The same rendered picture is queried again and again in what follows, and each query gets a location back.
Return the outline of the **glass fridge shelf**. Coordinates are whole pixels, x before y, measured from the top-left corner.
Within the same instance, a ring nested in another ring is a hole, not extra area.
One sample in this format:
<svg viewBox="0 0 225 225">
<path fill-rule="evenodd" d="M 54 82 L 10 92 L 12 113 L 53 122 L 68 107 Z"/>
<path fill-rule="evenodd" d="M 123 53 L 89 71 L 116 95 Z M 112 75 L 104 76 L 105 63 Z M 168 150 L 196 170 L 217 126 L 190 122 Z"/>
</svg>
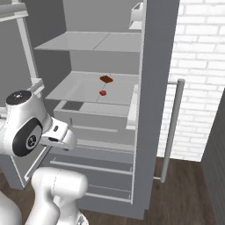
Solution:
<svg viewBox="0 0 225 225">
<path fill-rule="evenodd" d="M 100 80 L 113 79 L 111 83 Z M 47 99 L 129 105 L 138 75 L 72 71 L 47 96 Z"/>
<path fill-rule="evenodd" d="M 140 33 L 65 32 L 39 46 L 37 50 L 113 51 L 138 53 Z"/>
</svg>

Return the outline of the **long white door bin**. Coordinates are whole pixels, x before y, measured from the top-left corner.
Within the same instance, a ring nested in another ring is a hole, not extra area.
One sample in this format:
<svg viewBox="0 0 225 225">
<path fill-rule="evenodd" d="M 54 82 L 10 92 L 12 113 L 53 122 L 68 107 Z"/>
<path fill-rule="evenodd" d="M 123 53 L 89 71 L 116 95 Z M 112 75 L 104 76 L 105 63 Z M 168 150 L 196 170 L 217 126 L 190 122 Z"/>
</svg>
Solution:
<svg viewBox="0 0 225 225">
<path fill-rule="evenodd" d="M 137 100 L 138 100 L 138 85 L 136 84 L 133 89 L 131 103 L 127 115 L 126 129 L 135 130 L 136 114 L 137 114 Z"/>
</svg>

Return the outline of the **white fridge crisper drawer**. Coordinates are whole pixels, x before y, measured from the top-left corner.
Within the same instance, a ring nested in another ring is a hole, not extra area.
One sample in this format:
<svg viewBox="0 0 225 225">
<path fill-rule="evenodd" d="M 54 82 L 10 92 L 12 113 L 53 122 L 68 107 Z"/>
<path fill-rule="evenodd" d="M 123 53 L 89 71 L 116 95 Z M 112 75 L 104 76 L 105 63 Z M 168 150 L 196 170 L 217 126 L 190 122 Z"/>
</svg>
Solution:
<svg viewBox="0 0 225 225">
<path fill-rule="evenodd" d="M 54 117 L 75 128 L 119 130 L 127 125 L 128 105 L 80 103 L 62 100 L 54 109 Z"/>
</svg>

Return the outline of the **small white door bin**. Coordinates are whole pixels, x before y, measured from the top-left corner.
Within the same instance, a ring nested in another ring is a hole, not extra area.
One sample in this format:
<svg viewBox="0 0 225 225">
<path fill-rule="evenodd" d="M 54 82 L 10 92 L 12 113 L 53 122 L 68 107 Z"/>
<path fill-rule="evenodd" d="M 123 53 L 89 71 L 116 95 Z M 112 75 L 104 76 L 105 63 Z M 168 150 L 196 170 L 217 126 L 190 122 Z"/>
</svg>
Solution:
<svg viewBox="0 0 225 225">
<path fill-rule="evenodd" d="M 141 30 L 142 17 L 143 17 L 143 3 L 138 3 L 134 8 L 131 9 L 129 29 Z"/>
</svg>

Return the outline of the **grey freezer drawer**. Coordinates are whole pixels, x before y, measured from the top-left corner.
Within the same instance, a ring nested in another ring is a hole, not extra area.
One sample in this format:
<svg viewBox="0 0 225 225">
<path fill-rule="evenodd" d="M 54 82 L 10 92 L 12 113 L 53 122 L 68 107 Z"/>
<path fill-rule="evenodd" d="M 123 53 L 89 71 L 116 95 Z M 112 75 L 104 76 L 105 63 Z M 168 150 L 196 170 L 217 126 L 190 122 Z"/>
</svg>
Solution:
<svg viewBox="0 0 225 225">
<path fill-rule="evenodd" d="M 133 172 L 106 168 L 98 165 L 73 163 L 62 156 L 55 156 L 50 165 L 65 170 L 77 171 L 88 178 L 86 196 L 104 200 L 130 203 L 132 198 Z"/>
</svg>

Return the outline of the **grey fridge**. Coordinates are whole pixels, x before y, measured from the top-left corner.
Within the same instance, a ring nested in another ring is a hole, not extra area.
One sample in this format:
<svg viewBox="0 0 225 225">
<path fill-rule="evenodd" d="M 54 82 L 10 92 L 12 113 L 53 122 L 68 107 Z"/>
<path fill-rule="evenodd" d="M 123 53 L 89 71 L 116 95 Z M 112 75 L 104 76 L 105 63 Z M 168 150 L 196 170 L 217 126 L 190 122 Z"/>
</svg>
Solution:
<svg viewBox="0 0 225 225">
<path fill-rule="evenodd" d="M 141 50 L 138 53 L 113 51 L 37 50 L 36 47 L 65 33 L 140 33 L 129 29 L 131 9 L 138 0 L 24 0 L 29 17 L 26 21 L 38 75 L 45 84 L 44 101 L 47 110 L 54 109 L 61 100 L 47 99 L 48 94 L 72 71 L 138 75 L 141 80 Z M 55 156 L 73 163 L 98 165 L 132 171 L 130 203 L 84 196 L 77 202 L 82 209 L 105 214 L 131 217 L 134 198 L 137 127 L 69 128 L 76 136 L 72 150 L 52 148 L 44 163 L 50 165 Z"/>
</svg>

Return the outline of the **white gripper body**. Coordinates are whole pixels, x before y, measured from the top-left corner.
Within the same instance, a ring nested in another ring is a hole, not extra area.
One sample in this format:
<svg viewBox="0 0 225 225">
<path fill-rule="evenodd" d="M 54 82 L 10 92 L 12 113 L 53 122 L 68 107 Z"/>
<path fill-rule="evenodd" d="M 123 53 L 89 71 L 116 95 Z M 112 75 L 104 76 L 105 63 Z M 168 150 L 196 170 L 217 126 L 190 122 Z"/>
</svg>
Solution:
<svg viewBox="0 0 225 225">
<path fill-rule="evenodd" d="M 41 136 L 40 144 L 57 147 L 60 149 L 74 149 L 76 146 L 76 137 L 69 129 L 62 132 L 59 130 L 56 132 L 49 131 Z"/>
</svg>

